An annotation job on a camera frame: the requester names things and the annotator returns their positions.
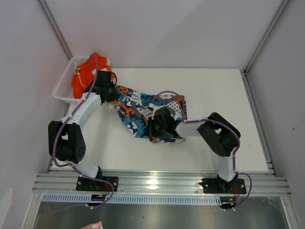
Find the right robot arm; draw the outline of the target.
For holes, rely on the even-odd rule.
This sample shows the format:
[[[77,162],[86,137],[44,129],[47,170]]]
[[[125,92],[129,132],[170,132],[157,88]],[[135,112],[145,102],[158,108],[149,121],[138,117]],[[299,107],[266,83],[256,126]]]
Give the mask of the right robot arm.
[[[191,136],[202,137],[218,156],[216,181],[219,190],[226,193],[234,188],[238,179],[235,154],[240,147],[241,134],[220,114],[213,112],[199,120],[175,120],[167,108],[160,108],[148,119],[146,133],[150,137],[168,135],[181,140]]]

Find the patterned blue orange shorts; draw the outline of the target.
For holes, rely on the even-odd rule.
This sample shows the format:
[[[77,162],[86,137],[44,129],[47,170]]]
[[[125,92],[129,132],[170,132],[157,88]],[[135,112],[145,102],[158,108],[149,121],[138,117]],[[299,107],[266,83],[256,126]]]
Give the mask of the patterned blue orange shorts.
[[[174,139],[167,135],[148,136],[146,131],[149,118],[144,116],[149,103],[153,103],[158,106],[158,109],[166,107],[175,120],[187,120],[187,108],[183,95],[173,91],[163,91],[156,95],[145,94],[121,85],[117,86],[117,90],[120,96],[112,102],[112,106],[133,137],[147,138],[154,144],[185,141],[185,138]]]

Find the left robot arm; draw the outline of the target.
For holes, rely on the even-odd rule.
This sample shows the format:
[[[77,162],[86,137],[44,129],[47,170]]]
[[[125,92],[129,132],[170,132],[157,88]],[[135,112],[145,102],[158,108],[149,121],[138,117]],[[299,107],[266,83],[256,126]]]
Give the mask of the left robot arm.
[[[74,110],[48,125],[49,154],[54,164],[57,167],[72,167],[87,179],[87,186],[94,191],[102,188],[103,174],[102,169],[85,155],[86,144],[82,130],[100,106],[119,98],[116,84],[115,73],[97,71]]]

